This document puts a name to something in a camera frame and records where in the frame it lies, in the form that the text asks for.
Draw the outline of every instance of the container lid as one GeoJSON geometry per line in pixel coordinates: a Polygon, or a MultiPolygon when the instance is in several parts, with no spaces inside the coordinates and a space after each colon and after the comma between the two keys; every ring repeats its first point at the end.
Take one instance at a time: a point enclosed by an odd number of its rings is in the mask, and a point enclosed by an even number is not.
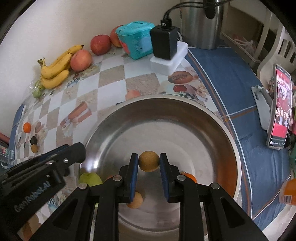
{"type": "Polygon", "coordinates": [[[145,22],[145,21],[136,21],[131,22],[126,25],[120,26],[116,29],[116,34],[126,36],[126,35],[132,35],[144,30],[152,29],[154,28],[153,23],[145,22]]]}

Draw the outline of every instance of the smartphone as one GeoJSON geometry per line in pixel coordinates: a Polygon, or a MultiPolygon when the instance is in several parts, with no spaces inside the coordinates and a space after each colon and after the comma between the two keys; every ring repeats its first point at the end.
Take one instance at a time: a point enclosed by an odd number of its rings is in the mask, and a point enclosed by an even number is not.
{"type": "Polygon", "coordinates": [[[285,145],[292,107],[290,74],[277,64],[274,71],[274,100],[268,125],[266,144],[269,148],[282,149],[285,145]]]}

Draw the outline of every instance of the phone stand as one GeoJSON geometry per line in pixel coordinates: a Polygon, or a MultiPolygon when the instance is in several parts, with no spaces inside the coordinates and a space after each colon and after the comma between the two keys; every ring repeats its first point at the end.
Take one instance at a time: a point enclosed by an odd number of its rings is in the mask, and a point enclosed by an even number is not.
{"type": "Polygon", "coordinates": [[[267,131],[270,122],[270,112],[273,107],[273,100],[264,87],[256,85],[255,87],[251,87],[251,89],[257,105],[261,127],[263,130],[267,131]]]}

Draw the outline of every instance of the phone screen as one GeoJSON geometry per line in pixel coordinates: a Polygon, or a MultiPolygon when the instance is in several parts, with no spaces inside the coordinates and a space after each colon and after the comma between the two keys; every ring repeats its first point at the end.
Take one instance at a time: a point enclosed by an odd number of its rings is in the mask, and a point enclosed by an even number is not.
{"type": "Polygon", "coordinates": [[[274,98],[276,102],[275,121],[271,131],[269,145],[276,148],[283,148],[289,129],[292,86],[290,75],[280,66],[275,66],[277,94],[274,98]]]}

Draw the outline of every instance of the green apple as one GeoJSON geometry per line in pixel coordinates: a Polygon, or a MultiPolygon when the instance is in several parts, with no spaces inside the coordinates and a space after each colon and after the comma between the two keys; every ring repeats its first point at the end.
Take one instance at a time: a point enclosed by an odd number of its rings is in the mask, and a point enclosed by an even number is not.
{"type": "Polygon", "coordinates": [[[95,186],[95,185],[100,185],[102,184],[102,180],[98,174],[95,172],[91,173],[83,173],[80,178],[79,178],[79,183],[86,183],[90,187],[95,186]]]}

